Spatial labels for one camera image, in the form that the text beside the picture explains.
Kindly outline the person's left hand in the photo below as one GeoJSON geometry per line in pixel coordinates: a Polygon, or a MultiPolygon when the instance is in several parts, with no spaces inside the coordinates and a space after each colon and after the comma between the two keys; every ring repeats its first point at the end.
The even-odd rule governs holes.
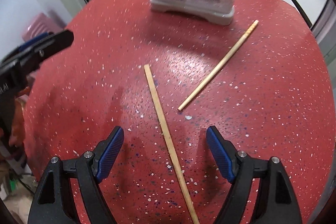
{"type": "Polygon", "coordinates": [[[10,147],[20,147],[26,137],[25,120],[23,117],[23,108],[20,100],[15,98],[15,112],[11,126],[11,136],[9,139],[10,147]]]}

